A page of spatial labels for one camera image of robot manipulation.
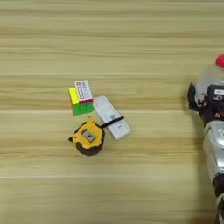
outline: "label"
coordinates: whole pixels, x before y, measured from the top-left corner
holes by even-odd
[[[215,93],[216,95],[224,95],[224,89],[215,89],[215,90],[214,90],[214,93]]]
[[[91,102],[93,100],[87,80],[76,81],[74,85],[78,93],[79,102]]]

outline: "small box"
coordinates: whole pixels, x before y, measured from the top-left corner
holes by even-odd
[[[93,102],[93,96],[87,80],[79,80],[74,83],[79,103]]]

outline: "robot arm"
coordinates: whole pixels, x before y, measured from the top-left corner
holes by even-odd
[[[195,87],[188,89],[189,109],[198,111],[204,123],[205,138],[203,149],[207,155],[207,168],[217,197],[216,224],[224,224],[224,87],[208,87],[204,101],[197,103],[194,99]]]

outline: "sticker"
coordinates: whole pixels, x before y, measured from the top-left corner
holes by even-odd
[[[224,89],[215,89],[215,90],[214,90],[214,93],[215,93],[216,95],[224,95]]]

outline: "yellow tape measure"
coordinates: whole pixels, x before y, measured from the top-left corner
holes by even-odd
[[[95,123],[95,120],[90,116],[68,140],[76,144],[76,148],[81,154],[93,156],[102,149],[105,137],[103,129],[122,119],[123,116],[100,126]]]

